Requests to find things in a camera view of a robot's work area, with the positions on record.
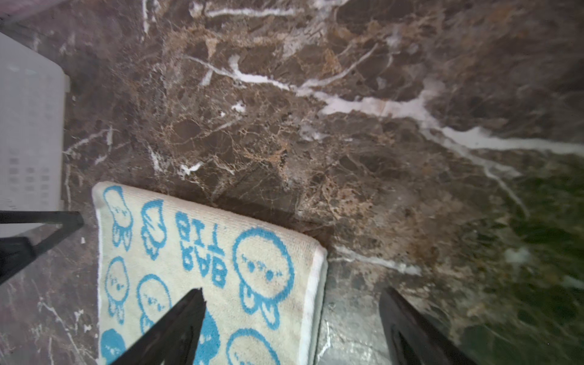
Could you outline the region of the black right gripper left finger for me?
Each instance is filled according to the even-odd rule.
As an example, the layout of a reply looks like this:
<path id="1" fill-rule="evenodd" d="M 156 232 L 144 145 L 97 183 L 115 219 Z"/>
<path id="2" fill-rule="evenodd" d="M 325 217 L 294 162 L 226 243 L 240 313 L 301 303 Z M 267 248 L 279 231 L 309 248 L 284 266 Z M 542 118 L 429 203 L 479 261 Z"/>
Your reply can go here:
<path id="1" fill-rule="evenodd" d="M 113 364 L 193 364 L 205 311 L 203 290 L 190 290 Z"/>

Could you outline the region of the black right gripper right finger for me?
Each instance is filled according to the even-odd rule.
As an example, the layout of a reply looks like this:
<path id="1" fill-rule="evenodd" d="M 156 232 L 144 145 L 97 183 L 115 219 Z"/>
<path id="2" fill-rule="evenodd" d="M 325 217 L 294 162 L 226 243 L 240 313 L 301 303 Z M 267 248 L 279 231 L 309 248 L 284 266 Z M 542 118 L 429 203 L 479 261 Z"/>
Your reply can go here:
<path id="1" fill-rule="evenodd" d="M 473 364 L 393 287 L 380 296 L 380 319 L 393 364 Z"/>

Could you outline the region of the blue bunny pattern towel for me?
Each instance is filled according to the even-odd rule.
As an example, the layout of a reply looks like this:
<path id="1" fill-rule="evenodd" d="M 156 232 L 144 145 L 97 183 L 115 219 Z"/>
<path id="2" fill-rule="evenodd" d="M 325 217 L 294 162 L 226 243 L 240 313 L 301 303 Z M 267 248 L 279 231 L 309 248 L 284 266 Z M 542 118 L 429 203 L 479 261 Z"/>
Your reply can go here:
<path id="1" fill-rule="evenodd" d="M 197 364 L 312 364 L 328 264 L 315 239 L 160 193 L 99 182 L 98 363 L 190 290 L 206 310 Z"/>

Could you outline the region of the white plastic basket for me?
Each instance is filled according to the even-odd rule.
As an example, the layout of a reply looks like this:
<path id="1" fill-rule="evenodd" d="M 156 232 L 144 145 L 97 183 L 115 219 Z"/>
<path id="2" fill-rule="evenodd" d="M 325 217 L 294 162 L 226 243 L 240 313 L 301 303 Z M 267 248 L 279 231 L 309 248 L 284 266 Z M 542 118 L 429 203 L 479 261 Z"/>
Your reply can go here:
<path id="1" fill-rule="evenodd" d="M 65 99 L 62 68 L 1 36 L 1 209 L 60 211 Z"/>

